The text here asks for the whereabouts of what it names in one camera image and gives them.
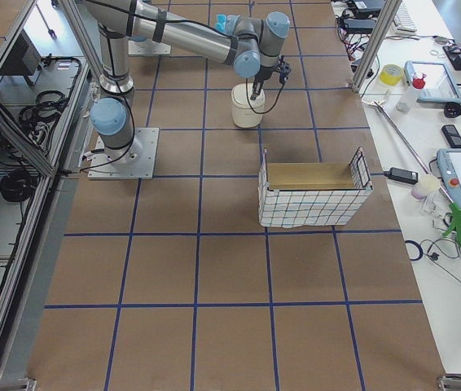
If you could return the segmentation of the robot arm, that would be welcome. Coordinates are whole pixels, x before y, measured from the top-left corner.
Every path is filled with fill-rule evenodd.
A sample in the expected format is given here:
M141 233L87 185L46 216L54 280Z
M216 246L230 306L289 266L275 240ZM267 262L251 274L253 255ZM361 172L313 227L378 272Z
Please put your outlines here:
M239 77L253 80L250 99L260 95L273 73L285 83L291 71L281 54L290 27L282 12L271 12L264 19L219 15L216 25L210 27L144 1L88 1L86 8L98 24L103 67L99 76L103 97L93 104L90 118L103 141L105 165L110 168L132 165L143 149L130 105L134 92L130 41L177 46L230 65Z
M133 41L144 42L151 40L157 43L162 42L168 15L167 11L154 7L145 1L132 1L130 4L130 13L126 32ZM135 27L139 26L140 22L144 21L153 24L152 30L149 30L147 33L143 33L141 28L135 29Z

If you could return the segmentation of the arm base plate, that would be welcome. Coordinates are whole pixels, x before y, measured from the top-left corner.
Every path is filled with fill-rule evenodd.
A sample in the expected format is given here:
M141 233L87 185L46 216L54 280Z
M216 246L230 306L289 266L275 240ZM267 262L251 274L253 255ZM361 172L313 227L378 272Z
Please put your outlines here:
M129 40L129 56L133 57L154 57L168 56L171 53L171 46L164 43L157 43L150 38L144 41Z
M152 179L159 140L158 128L137 128L130 151L119 161L114 161L114 151L95 154L88 170L91 180Z

